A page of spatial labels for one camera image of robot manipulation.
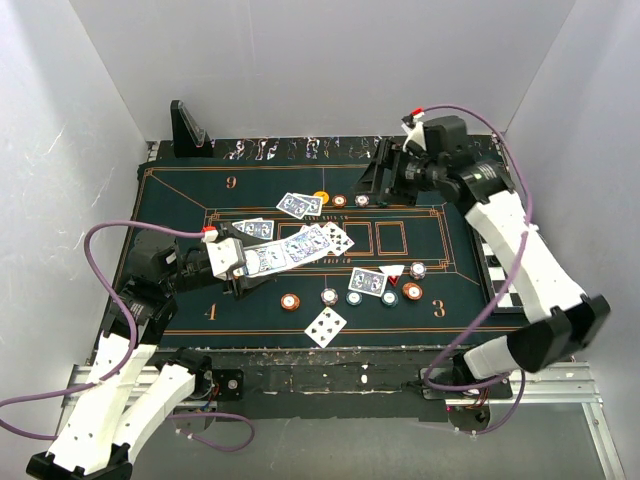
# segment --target playing card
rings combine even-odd
[[[284,251],[296,264],[318,260],[326,256],[332,246],[333,244],[317,224],[284,240]]]
[[[283,240],[245,248],[246,276],[270,275],[319,260],[329,253],[331,246],[320,226],[311,225]]]
[[[333,222],[327,222],[325,226],[322,227],[322,231],[329,237],[329,240],[333,244],[331,251],[336,257],[339,257],[349,250],[355,243],[347,236],[344,230]]]
[[[276,208],[281,212],[287,213],[292,217],[296,217],[298,220],[301,220],[311,208],[311,204],[306,200],[294,197],[291,193],[287,193],[282,197],[282,200],[280,200],[280,203],[278,203]]]
[[[314,197],[312,195],[302,195],[301,193],[294,193],[293,196],[301,198],[305,202],[309,202],[311,204],[311,208],[309,208],[305,215],[318,217],[322,213],[322,198]]]
[[[335,338],[340,330],[347,324],[347,321],[338,315],[334,310],[326,307],[311,325],[304,331],[311,339],[325,348],[331,340]]]
[[[231,226],[239,232],[244,232],[244,220],[242,220],[241,222],[233,222]]]
[[[282,245],[278,241],[245,248],[246,275],[261,277],[290,269],[291,265],[287,262]]]
[[[247,235],[262,240],[273,240],[273,220],[247,220],[243,228]]]
[[[384,273],[372,272],[364,268],[354,268],[349,280],[349,290],[353,290],[374,297],[382,297],[387,276]]]
[[[262,217],[252,218],[251,220],[242,220],[240,222],[233,222],[231,224],[231,226],[234,227],[239,232],[244,232],[244,224],[245,224],[245,222],[255,222],[257,220],[262,220]]]

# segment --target orange poker chip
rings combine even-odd
[[[287,293],[280,299],[280,306],[289,312],[293,312],[300,306],[300,299],[293,293]]]
[[[331,200],[331,203],[336,208],[343,208],[347,205],[347,197],[344,195],[336,195],[333,197],[333,200]]]
[[[409,300],[420,300],[422,298],[422,288],[415,283],[405,283],[402,287],[402,294]]]
[[[322,199],[322,204],[326,205],[329,203],[329,194],[327,192],[323,192],[322,190],[317,191],[313,194],[314,197],[320,197]]]

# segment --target printed number 3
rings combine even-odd
[[[433,302],[431,302],[431,304],[436,307],[436,311],[433,312],[434,316],[441,318],[447,314],[444,309],[444,302],[442,300],[434,300]]]

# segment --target gray floor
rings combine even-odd
[[[492,412],[497,416],[505,408]],[[604,478],[580,405],[523,405],[501,430],[476,440],[411,419],[256,424],[249,447],[225,454],[177,435],[166,423],[139,456],[133,478]],[[204,435],[233,444],[244,438],[246,427],[218,423]]]

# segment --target green felt table surface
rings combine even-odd
[[[351,186],[368,159],[336,156],[322,159],[169,159],[140,167],[140,187],[133,218],[178,230],[199,231],[220,221],[262,217],[275,221],[274,240],[302,224],[332,221],[355,241],[346,255],[329,256],[287,271],[242,300],[222,294],[222,285],[177,296],[178,314],[162,339],[164,347],[311,348],[304,329],[324,308],[326,287],[339,295],[333,307],[347,325],[330,347],[445,345],[475,318],[487,302],[471,231],[453,205],[437,193],[424,193],[416,207],[354,206]],[[321,217],[297,220],[275,206],[286,192],[347,196],[348,206],[329,202]],[[129,232],[125,251],[131,247]],[[193,241],[179,240],[186,251]],[[116,279],[123,269],[120,262]],[[414,261],[425,263],[427,276],[417,281],[419,301],[402,296],[406,273]],[[394,288],[399,303],[386,307],[364,295],[358,306],[345,301],[353,267],[377,269],[401,264],[405,274]],[[286,293],[300,298],[294,312],[281,308]],[[524,325],[522,314],[496,314],[469,343],[495,338]]]

